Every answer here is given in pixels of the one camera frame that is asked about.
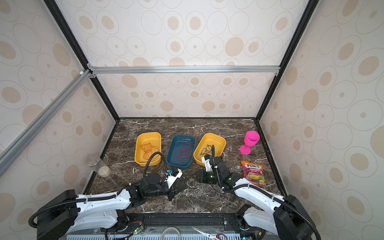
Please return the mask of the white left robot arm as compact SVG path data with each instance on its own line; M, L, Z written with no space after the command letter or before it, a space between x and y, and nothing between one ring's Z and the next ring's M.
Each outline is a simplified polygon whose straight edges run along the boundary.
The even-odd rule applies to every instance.
M150 173L116 192L99 195L77 195L67 190L33 213L28 224L37 230L38 240L58 240L72 232L95 228L124 232L131 225L126 210L143 205L150 197L167 196L172 201L188 188L179 180L181 175L162 178Z

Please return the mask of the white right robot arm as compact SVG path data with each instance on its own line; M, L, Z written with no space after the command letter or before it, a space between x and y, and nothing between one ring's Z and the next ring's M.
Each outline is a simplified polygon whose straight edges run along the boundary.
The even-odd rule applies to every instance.
M321 239L314 221L296 197L270 193L231 173L220 157L205 155L202 163L205 169L198 172L199 183L218 185L223 193L233 194L253 204L240 212L240 219L246 228L263 229L281 240L310 240L312 236Z

